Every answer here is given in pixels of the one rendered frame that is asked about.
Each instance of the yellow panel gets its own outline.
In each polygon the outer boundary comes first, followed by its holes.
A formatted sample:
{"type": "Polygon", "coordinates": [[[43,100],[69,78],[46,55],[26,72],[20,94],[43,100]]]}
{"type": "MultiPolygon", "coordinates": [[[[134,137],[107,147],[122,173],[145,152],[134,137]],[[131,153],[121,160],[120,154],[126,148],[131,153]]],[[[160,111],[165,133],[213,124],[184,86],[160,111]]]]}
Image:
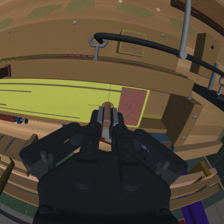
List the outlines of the yellow panel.
{"type": "Polygon", "coordinates": [[[73,80],[2,79],[0,109],[24,115],[88,123],[92,111],[104,102],[109,101],[115,108],[118,107],[122,87],[73,80]]]}

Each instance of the wooden handle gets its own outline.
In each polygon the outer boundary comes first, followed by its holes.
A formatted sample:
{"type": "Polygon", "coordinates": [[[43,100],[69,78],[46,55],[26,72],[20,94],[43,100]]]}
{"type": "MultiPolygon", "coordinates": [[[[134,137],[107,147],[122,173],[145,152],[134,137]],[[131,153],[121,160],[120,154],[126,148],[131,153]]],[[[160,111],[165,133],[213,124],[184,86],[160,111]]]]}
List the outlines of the wooden handle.
{"type": "Polygon", "coordinates": [[[104,104],[104,126],[109,127],[111,123],[110,117],[111,105],[109,103],[104,104]]]}

